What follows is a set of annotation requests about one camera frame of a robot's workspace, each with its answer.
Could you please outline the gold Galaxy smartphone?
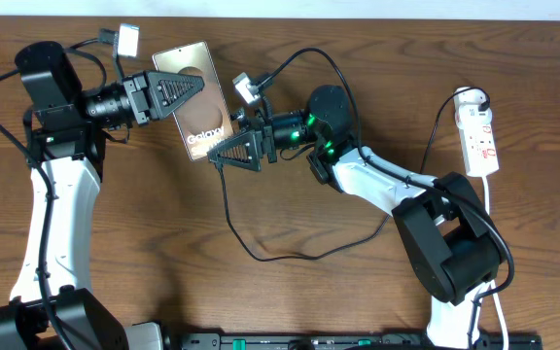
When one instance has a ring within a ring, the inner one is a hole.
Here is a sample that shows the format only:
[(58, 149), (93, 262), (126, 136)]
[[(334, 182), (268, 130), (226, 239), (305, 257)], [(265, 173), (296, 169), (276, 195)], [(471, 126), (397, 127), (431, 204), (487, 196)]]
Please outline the gold Galaxy smartphone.
[(233, 135), (228, 106), (222, 92), (208, 44), (191, 43), (153, 54), (156, 69), (176, 73), (187, 83), (163, 83), (164, 95), (186, 101), (173, 112), (188, 156), (192, 161), (207, 157), (209, 150)]

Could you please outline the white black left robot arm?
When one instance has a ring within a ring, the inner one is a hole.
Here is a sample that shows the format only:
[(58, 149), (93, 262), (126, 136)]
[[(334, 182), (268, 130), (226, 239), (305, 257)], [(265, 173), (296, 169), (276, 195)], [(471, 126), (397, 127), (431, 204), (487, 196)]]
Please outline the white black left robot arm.
[(113, 131), (165, 119), (204, 83), (142, 71), (84, 89), (70, 62), (81, 53), (43, 41), (15, 59), (32, 101), (18, 147), (31, 169), (33, 207), (21, 272), (0, 306), (0, 349), (166, 349), (159, 322), (126, 327), (93, 294), (92, 214)]

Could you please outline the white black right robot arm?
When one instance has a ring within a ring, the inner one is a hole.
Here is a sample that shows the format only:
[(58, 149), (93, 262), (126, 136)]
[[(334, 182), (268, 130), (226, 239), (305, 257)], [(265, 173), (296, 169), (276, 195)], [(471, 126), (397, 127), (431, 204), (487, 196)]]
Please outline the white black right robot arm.
[(207, 156), (258, 171), (262, 158), (277, 160), (286, 149), (308, 151), (315, 178), (340, 193), (355, 195), (393, 219), (415, 275), (432, 297), (428, 341), (439, 347), (474, 349), (483, 299), (502, 263), (511, 264), (498, 233), (468, 179), (415, 173), (378, 157), (352, 130), (354, 101), (340, 86), (317, 87), (305, 109), (254, 118), (237, 117), (238, 133)]

